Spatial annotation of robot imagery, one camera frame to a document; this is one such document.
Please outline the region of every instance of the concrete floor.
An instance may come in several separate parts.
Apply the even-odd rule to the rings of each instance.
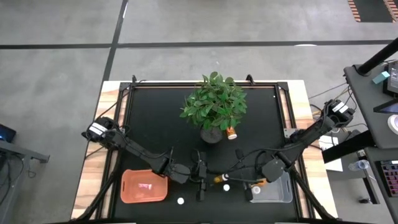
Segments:
[[[0,45],[111,43],[121,3],[0,0]],[[119,42],[385,40],[398,36],[397,26],[355,22],[345,0],[135,0],[129,2]],[[109,79],[130,80],[134,74],[189,80],[217,70],[237,79],[248,73],[262,80],[302,79],[313,96],[345,82],[345,66],[364,62],[382,47],[118,49]],[[18,131],[16,144],[51,155],[44,166],[32,164],[37,176],[26,179],[14,223],[69,219],[86,147],[80,132],[93,119],[108,53],[0,50],[0,123]],[[310,102],[321,106],[341,90]],[[359,111],[352,124],[361,122]],[[383,201],[356,203],[359,194],[366,195],[361,180],[331,187],[340,218],[392,223]]]

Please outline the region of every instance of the orange basket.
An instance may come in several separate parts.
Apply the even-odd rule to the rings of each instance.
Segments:
[[[158,202],[166,198],[167,177],[152,170],[126,170],[122,175],[120,197],[124,203]]]

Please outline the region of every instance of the green leaves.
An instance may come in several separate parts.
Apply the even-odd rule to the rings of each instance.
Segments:
[[[234,79],[231,77],[228,77],[225,79],[225,83],[227,83],[227,84],[232,84],[233,82],[234,82]]]
[[[237,86],[233,78],[224,80],[218,72],[209,77],[203,75],[200,88],[185,99],[181,118],[187,118],[205,129],[219,127],[222,130],[239,124],[241,115],[246,113],[246,93]]]
[[[205,75],[202,75],[203,76],[203,81],[205,82],[205,83],[208,83],[209,82],[209,78],[207,78]]]
[[[221,125],[220,125],[220,129],[222,130],[222,131],[224,131],[224,130],[226,130],[228,128],[228,121],[227,120],[224,120],[222,123],[221,123]]]
[[[235,126],[236,126],[236,119],[231,119],[231,122],[230,122],[229,125],[235,128]]]
[[[201,103],[201,101],[196,101],[193,105],[196,106],[196,107],[198,107],[198,106],[201,106],[202,103]]]
[[[210,74],[210,79],[215,79],[217,75],[218,75],[218,72],[212,72]]]

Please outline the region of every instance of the plant pot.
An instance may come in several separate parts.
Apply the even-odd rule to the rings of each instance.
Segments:
[[[219,127],[211,129],[200,128],[200,137],[209,144],[216,144],[223,139],[223,132]]]

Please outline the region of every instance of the wooden table frame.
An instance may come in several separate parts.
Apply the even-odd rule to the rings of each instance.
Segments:
[[[164,83],[166,86],[168,83],[191,83],[195,81],[166,81],[166,82],[146,82],[146,83]],[[291,125],[296,125],[297,128],[305,129],[309,127],[313,123],[312,112],[310,109],[310,105],[308,102],[307,93],[305,91],[305,85],[302,80],[286,80],[286,81],[256,81],[256,83],[262,82],[287,82],[289,87],[289,95],[285,96],[284,91],[280,91],[280,100],[283,106],[283,113],[285,118],[285,127],[291,128]],[[103,87],[101,89],[101,94],[99,96],[98,105],[96,109],[95,117],[102,114],[106,111],[110,106],[112,106],[115,102],[121,97],[119,95],[119,88],[121,86],[120,81],[108,81],[103,83]],[[291,107],[293,109],[293,114],[295,120],[290,122],[290,119],[293,118],[293,115],[289,113],[287,109],[287,98],[290,98]],[[104,116],[108,116],[110,118],[116,118],[119,121],[119,124],[123,124],[124,122],[124,112],[126,110],[126,102],[127,97],[124,97],[120,107],[114,107],[110,109],[108,112],[104,114]],[[89,154],[100,146],[96,143],[89,143],[87,147],[86,154]],[[91,203],[94,199],[95,195],[98,193],[101,182],[105,177],[104,174],[104,167],[107,163],[111,164],[111,168],[113,168],[115,163],[115,155],[112,155],[111,160],[107,160],[109,156],[109,151],[103,149],[98,151],[96,154],[93,154],[83,164],[82,173],[80,177],[80,182],[78,186],[78,190],[76,193],[75,203],[72,210],[71,218],[76,218],[81,215],[86,207]],[[320,203],[326,208],[326,210],[337,217],[337,212],[335,208],[335,203],[333,200],[333,196],[331,194],[331,189],[328,181],[328,177],[326,174],[325,165],[323,163],[322,152],[319,149],[314,147],[307,148],[303,153],[303,162],[305,164],[305,173],[307,174],[308,183],[310,186],[311,191],[320,201]],[[303,213],[303,217],[309,217],[311,209],[308,210],[307,207],[307,200],[301,191],[300,187],[298,187],[301,209]],[[108,216],[109,210],[109,199],[111,198],[111,189],[108,190],[104,203],[103,208],[101,211],[102,217]]]

